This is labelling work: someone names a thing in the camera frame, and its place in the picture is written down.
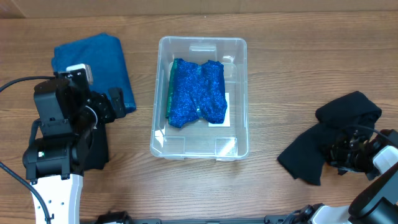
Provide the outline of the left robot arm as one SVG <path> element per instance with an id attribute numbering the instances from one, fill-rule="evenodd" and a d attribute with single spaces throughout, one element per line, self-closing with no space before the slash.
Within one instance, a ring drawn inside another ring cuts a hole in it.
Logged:
<path id="1" fill-rule="evenodd" d="M 84 173 L 109 161 L 106 124 L 126 115 L 121 88 L 90 90 L 86 68 L 56 72 L 37 84 L 39 113 L 22 163 L 33 187 L 37 223 L 79 223 Z"/>

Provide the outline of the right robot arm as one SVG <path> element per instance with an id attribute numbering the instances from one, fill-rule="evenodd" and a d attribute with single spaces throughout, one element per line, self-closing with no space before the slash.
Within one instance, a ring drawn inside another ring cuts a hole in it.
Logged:
<path id="1" fill-rule="evenodd" d="M 349 206 L 307 205 L 287 215 L 282 223 L 350 224 L 397 223 L 397 131 L 372 132 L 370 139 L 356 130 L 351 137 L 337 140 L 322 150 L 339 175 L 363 172 L 375 181 Z"/>

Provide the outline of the black garment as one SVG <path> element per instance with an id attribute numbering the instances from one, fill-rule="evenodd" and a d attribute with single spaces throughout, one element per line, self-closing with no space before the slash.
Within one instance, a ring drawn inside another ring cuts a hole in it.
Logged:
<path id="1" fill-rule="evenodd" d="M 294 179 L 320 185 L 323 150 L 356 130 L 370 138 L 382 109 L 360 91 L 337 98 L 316 110 L 318 123 L 300 134 L 277 158 Z"/>

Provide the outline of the clear plastic storage bin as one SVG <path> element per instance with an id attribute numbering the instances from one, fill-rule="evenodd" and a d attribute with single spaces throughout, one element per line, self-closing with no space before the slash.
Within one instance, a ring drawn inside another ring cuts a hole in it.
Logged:
<path id="1" fill-rule="evenodd" d="M 165 36 L 159 42 L 150 152 L 164 159 L 249 154 L 247 43 Z"/>

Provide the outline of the blue green sequin garment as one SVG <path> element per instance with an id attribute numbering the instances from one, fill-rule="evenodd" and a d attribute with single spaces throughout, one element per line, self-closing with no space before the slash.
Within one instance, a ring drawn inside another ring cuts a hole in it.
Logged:
<path id="1" fill-rule="evenodd" d="M 176 58 L 170 70 L 166 115 L 169 125 L 182 128 L 198 119 L 224 121 L 224 65 L 209 60 L 201 65 Z"/>

